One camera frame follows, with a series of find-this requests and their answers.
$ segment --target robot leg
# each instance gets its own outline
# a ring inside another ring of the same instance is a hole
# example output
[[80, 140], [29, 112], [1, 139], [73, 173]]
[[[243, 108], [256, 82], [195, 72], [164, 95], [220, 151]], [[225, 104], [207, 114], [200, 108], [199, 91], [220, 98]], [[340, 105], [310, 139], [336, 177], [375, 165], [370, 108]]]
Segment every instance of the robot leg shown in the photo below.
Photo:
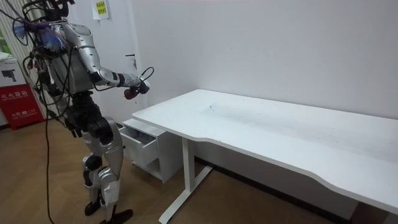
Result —
[[120, 171], [123, 164], [123, 142], [116, 123], [111, 118], [103, 118], [112, 132], [113, 140], [107, 144], [101, 143], [101, 149], [109, 166], [99, 172], [101, 179], [101, 204], [106, 209], [105, 220], [102, 223], [124, 223], [132, 217], [132, 210], [116, 212], [116, 203], [119, 200]]
[[94, 214], [100, 207], [100, 187], [101, 181], [98, 172], [102, 169], [102, 151], [100, 140], [93, 138], [88, 132], [81, 132], [84, 142], [91, 153], [83, 158], [83, 178], [85, 187], [88, 189], [90, 203], [85, 208], [85, 215]]

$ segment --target drawer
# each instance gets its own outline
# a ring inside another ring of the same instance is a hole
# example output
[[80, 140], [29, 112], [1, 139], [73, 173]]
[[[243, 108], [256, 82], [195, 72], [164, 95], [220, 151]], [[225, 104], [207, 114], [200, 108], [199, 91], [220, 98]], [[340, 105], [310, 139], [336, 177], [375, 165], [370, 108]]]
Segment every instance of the drawer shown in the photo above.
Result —
[[142, 167], [158, 158], [156, 138], [129, 127], [119, 129], [130, 159]]

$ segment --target white desk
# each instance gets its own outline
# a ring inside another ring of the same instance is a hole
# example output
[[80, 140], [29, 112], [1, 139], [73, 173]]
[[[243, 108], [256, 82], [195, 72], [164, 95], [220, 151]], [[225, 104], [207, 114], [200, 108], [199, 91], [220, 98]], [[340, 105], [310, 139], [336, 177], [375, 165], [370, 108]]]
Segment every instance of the white desk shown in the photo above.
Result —
[[161, 223], [168, 222], [211, 169], [194, 179], [189, 140], [285, 167], [398, 214], [397, 120], [207, 90], [138, 111], [133, 118], [183, 137], [186, 190]]

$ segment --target red sign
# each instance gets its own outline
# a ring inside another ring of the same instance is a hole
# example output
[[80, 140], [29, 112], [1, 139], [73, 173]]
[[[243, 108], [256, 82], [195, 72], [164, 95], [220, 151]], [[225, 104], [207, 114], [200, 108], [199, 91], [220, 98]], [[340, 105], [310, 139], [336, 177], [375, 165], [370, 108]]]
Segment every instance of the red sign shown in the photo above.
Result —
[[43, 121], [29, 85], [1, 87], [0, 97], [0, 108], [11, 129]]

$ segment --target wooden floor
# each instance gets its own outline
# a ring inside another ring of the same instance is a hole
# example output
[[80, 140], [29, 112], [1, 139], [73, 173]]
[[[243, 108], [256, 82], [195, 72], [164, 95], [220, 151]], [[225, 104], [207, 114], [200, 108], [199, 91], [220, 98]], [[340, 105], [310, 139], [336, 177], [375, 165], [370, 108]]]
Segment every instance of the wooden floor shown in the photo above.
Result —
[[[0, 131], [0, 223], [50, 223], [45, 203], [46, 145], [44, 123], [17, 131]], [[88, 193], [81, 159], [88, 149], [59, 123], [49, 122], [50, 204], [56, 224], [99, 223], [102, 210], [84, 216]], [[131, 208], [128, 223], [158, 223], [160, 215], [184, 188], [183, 172], [166, 184], [132, 166], [126, 159], [118, 210]], [[213, 171], [170, 224], [271, 223], [331, 224], [312, 213]]]

